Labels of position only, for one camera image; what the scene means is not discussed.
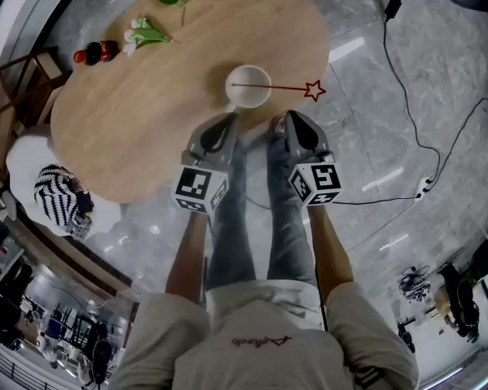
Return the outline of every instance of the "jeans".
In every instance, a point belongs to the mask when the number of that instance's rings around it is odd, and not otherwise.
[[[268,191],[272,212],[269,280],[299,280],[316,286],[312,251],[300,214],[300,202],[287,178],[285,139],[268,146]],[[246,231],[246,152],[238,142],[233,152],[229,190],[216,210],[212,226],[213,255],[206,290],[256,280]]]

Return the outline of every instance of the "oval table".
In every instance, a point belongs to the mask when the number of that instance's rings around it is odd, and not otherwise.
[[[172,178],[191,132],[224,111],[224,82],[238,65],[265,69],[274,85],[319,80],[329,57],[325,23],[312,0],[137,0],[103,37],[124,45],[130,20],[146,16],[179,43],[156,43],[131,57],[76,65],[52,111],[61,159],[84,186],[114,202],[135,202]],[[245,132],[303,100],[273,90],[241,113]]]

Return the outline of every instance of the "black and white marker cube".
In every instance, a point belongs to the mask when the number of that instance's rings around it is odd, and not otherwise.
[[[305,206],[328,204],[342,191],[336,163],[304,163],[297,165],[290,183]]]
[[[173,193],[177,205],[186,210],[213,214],[228,192],[228,174],[181,165],[181,173]]]

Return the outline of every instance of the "bottle cap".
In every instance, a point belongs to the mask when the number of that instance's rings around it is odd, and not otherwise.
[[[74,54],[74,62],[75,63],[80,63],[80,62],[83,62],[85,61],[85,58],[87,57],[87,54],[85,53],[84,50],[78,50],[75,54]]]

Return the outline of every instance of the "white chair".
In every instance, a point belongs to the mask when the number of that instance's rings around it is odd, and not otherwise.
[[[49,228],[56,236],[68,233],[54,224],[34,201],[34,185],[41,169],[49,165],[65,166],[58,158],[50,137],[50,126],[43,124],[22,132],[7,154],[7,169],[10,175],[11,192],[24,206],[27,216],[34,222]],[[97,232],[109,232],[121,220],[121,206],[107,201],[92,192],[94,203],[92,227],[87,238]]]

